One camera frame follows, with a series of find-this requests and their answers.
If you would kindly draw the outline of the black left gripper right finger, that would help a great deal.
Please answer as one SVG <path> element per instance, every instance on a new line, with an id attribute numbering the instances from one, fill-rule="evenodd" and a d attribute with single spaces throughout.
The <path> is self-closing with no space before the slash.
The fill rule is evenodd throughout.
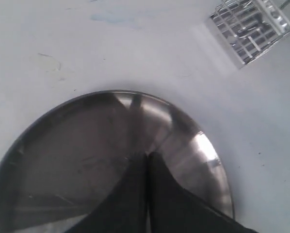
<path id="1" fill-rule="evenodd" d="M 254 232 L 184 189 L 157 152 L 148 156 L 147 182 L 153 233 Z"/>

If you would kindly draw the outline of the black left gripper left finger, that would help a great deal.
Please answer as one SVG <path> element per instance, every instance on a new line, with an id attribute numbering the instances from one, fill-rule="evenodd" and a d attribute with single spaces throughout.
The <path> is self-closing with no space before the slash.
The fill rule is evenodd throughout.
<path id="1" fill-rule="evenodd" d="M 147 155 L 132 155 L 124 175 L 106 199 L 66 232 L 145 233 L 146 176 Z"/>

